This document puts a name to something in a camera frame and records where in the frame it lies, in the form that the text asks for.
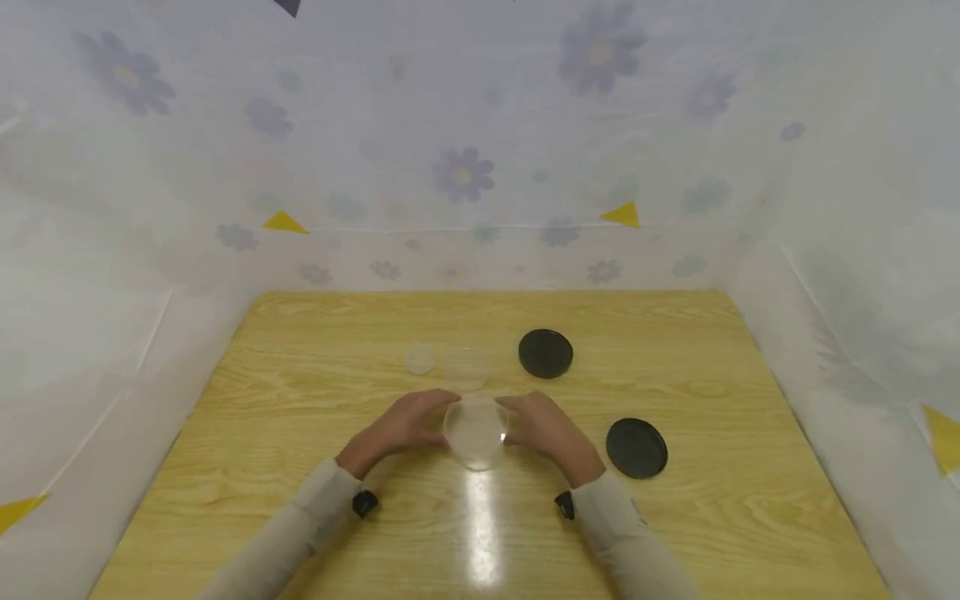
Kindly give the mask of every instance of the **yellow triangle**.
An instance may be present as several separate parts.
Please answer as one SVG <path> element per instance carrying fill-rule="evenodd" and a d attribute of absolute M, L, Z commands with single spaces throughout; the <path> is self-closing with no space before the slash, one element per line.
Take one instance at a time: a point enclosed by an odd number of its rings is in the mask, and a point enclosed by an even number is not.
<path fill-rule="evenodd" d="M 263 227 L 267 229 L 277 229 L 279 231 L 293 231 L 294 233 L 305 233 L 307 235 L 310 234 L 309 231 L 294 221 L 293 217 L 282 210 L 268 219 L 267 222 L 263 224 Z"/>
<path fill-rule="evenodd" d="M 924 404 L 933 456 L 945 477 L 960 468 L 960 422 Z"/>
<path fill-rule="evenodd" d="M 43 504 L 43 501 L 50 497 L 50 494 L 37 496 L 36 498 L 27 498 L 17 500 L 10 504 L 0 504 L 0 536 L 4 535 L 8 529 L 14 526 L 18 520 L 30 514 L 37 506 Z"/>
<path fill-rule="evenodd" d="M 628 202 L 619 208 L 611 210 L 607 214 L 600 215 L 604 221 L 613 221 L 628 228 L 639 228 L 640 219 L 636 216 L 636 204 Z"/>

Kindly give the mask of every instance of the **clear plastic container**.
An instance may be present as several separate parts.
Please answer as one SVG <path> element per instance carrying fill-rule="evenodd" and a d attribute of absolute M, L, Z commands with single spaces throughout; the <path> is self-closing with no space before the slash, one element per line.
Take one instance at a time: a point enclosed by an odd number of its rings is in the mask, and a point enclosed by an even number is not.
<path fill-rule="evenodd" d="M 407 352 L 404 362 L 407 365 L 407 371 L 414 375 L 426 375 L 433 371 L 437 359 L 433 355 L 433 349 L 430 346 L 414 346 Z"/>
<path fill-rule="evenodd" d="M 490 361 L 478 349 L 454 350 L 446 358 L 444 379 L 447 387 L 455 392 L 476 392 L 490 379 Z"/>
<path fill-rule="evenodd" d="M 509 414 L 491 396 L 470 394 L 446 409 L 444 436 L 450 451 L 470 470 L 496 464 L 509 429 Z"/>

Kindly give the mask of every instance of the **round lid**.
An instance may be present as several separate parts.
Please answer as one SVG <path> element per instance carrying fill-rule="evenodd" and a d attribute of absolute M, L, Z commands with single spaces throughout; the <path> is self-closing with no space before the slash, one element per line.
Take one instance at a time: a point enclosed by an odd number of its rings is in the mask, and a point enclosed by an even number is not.
<path fill-rule="evenodd" d="M 436 362 L 433 356 L 433 349 L 431 349 L 430 346 L 414 346 L 407 352 L 407 371 L 414 375 L 429 373 Z"/>
<path fill-rule="evenodd" d="M 444 378 L 451 390 L 476 392 L 490 378 L 487 355 L 474 348 L 460 348 L 446 357 Z"/>
<path fill-rule="evenodd" d="M 573 362 L 573 346 L 559 332 L 534 329 L 520 340 L 520 364 L 540 379 L 559 377 Z"/>
<path fill-rule="evenodd" d="M 607 455 L 624 475 L 649 479 L 666 467 L 666 442 L 647 421 L 621 419 L 607 432 Z"/>

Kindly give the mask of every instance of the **gray sleeve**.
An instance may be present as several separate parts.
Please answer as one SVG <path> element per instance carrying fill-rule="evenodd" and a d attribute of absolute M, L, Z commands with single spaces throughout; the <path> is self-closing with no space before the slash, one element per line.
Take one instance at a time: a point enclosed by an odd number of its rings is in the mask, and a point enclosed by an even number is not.
<path fill-rule="evenodd" d="M 626 487 L 606 471 L 572 490 L 577 521 L 623 598 L 696 600 L 693 582 L 640 518 Z"/>
<path fill-rule="evenodd" d="M 327 459 L 217 574 L 198 600 L 274 600 L 343 521 L 360 482 Z"/>

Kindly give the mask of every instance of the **white fabric wall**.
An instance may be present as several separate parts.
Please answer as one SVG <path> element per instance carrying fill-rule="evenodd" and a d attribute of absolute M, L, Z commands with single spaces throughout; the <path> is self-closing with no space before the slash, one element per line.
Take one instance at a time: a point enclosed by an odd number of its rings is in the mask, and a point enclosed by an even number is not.
<path fill-rule="evenodd" d="M 716 286 L 891 587 L 951 597 L 957 475 L 918 405 L 960 418 L 958 16 L 3 4 L 0 505 L 50 495 L 0 595 L 85 597 L 260 291 Z M 627 202 L 642 228 L 600 219 Z M 281 209 L 309 235 L 261 226 Z"/>

